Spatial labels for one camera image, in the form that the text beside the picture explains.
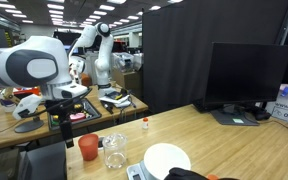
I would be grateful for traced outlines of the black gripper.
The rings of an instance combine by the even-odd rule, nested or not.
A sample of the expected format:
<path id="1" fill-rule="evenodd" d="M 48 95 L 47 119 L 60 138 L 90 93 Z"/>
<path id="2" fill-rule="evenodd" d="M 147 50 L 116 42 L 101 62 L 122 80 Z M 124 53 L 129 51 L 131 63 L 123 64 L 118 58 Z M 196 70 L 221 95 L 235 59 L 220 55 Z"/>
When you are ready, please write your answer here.
<path id="1" fill-rule="evenodd" d="M 69 115 L 75 112 L 75 105 L 79 102 L 77 99 L 69 100 L 47 100 L 45 107 L 48 115 L 57 115 L 60 125 L 62 138 L 65 141 L 66 147 L 71 148 L 74 146 L 72 123 Z"/>

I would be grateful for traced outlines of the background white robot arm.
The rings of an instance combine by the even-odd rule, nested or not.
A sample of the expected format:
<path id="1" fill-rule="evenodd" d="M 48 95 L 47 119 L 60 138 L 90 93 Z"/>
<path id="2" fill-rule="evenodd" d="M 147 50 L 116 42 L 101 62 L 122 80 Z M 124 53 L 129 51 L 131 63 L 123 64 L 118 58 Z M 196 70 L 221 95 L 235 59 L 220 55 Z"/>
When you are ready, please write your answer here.
<path id="1" fill-rule="evenodd" d="M 105 106 L 109 103 L 119 104 L 116 97 L 121 97 L 122 101 L 126 101 L 128 96 L 123 97 L 109 83 L 110 57 L 113 48 L 113 36 L 110 33 L 109 26 L 102 22 L 97 23 L 95 26 L 86 26 L 81 36 L 73 44 L 72 49 L 91 46 L 97 35 L 102 37 L 98 58 L 95 60 L 98 98 Z M 61 101 L 47 100 L 45 103 L 48 113 L 58 116 L 60 130 L 67 148 L 74 146 L 70 115 L 74 112 L 74 105 L 80 102 L 87 94 L 88 92 L 79 95 L 77 98 Z"/>

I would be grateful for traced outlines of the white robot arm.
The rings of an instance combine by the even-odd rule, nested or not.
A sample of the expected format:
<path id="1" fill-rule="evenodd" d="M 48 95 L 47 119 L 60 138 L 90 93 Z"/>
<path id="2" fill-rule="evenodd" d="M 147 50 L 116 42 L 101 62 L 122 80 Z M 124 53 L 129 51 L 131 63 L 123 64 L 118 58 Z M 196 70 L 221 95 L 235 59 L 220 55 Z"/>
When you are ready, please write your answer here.
<path id="1" fill-rule="evenodd" d="M 41 94 L 20 100 L 13 117 L 17 120 L 32 116 L 40 102 L 46 111 L 58 116 L 60 130 L 72 132 L 69 111 L 73 100 L 85 95 L 88 88 L 73 82 L 69 61 L 60 40 L 32 36 L 20 45 L 0 48 L 0 88 L 36 87 Z"/>

